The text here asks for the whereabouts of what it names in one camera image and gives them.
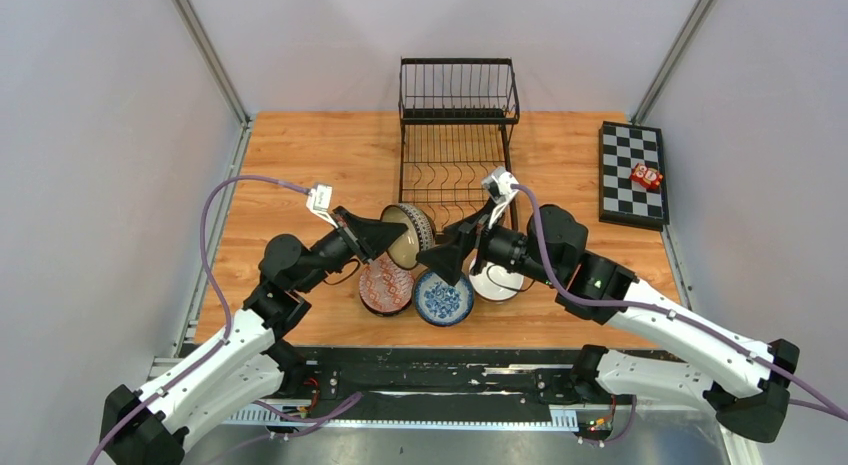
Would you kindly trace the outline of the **black cream patterned bowl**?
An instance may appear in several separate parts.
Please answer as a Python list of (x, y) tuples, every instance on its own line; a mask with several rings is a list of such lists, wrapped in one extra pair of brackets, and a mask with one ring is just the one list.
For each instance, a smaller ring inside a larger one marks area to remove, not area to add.
[(435, 245), (432, 220), (415, 205), (408, 203), (389, 205), (383, 209), (380, 220), (407, 226), (407, 231), (387, 250), (389, 258), (401, 269), (416, 268), (419, 264), (418, 253)]

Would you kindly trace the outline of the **white orange bowl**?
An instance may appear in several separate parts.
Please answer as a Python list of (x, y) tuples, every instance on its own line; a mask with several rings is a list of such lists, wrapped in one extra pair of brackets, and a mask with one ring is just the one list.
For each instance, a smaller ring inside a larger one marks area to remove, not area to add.
[(469, 281), (474, 292), (484, 300), (505, 302), (532, 286), (532, 282), (525, 283), (524, 276), (491, 263), (486, 263), (479, 273), (472, 274), (475, 265), (476, 260), (472, 259), (469, 263)]

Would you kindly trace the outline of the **blue floral bowl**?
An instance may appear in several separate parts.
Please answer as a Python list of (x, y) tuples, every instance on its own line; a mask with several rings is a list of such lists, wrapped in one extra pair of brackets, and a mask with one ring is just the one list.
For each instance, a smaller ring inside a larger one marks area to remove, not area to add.
[(449, 327), (465, 320), (474, 305), (474, 291), (465, 273), (455, 285), (445, 282), (433, 271), (425, 271), (416, 280), (412, 304), (427, 323)]

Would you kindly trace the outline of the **black wire dish rack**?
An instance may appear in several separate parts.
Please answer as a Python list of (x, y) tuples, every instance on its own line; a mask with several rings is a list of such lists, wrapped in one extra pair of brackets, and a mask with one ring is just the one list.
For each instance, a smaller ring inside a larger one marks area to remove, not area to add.
[(436, 231), (481, 208), (482, 179), (512, 168), (521, 107), (510, 58), (404, 57), (400, 61), (398, 199)]

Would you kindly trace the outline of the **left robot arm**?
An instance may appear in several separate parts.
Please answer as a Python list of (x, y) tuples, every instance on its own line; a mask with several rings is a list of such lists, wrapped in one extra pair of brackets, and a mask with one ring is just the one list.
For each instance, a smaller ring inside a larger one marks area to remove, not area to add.
[(257, 286), (211, 339), (156, 379), (107, 396), (100, 451), (117, 464), (179, 464), (249, 403), (304, 390), (305, 360), (284, 339), (311, 308), (304, 293), (354, 259), (380, 257), (409, 230), (343, 207), (329, 217), (334, 228), (311, 247), (291, 234), (267, 243)]

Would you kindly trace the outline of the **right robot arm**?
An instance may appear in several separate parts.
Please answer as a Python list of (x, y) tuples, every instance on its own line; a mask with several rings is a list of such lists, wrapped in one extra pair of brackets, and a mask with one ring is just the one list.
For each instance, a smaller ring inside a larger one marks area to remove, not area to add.
[(417, 261), (449, 284), (466, 257), (536, 282), (560, 284), (555, 300), (583, 320), (638, 334), (674, 360), (632, 356), (585, 345), (568, 375), (568, 389), (584, 402), (631, 395), (711, 412), (731, 432), (760, 443), (776, 440), (790, 401), (789, 375), (799, 349), (778, 339), (745, 338), (679, 306), (631, 270), (586, 248), (587, 228), (566, 210), (546, 204), (524, 233), (490, 224), (494, 203), (447, 228), (440, 245)]

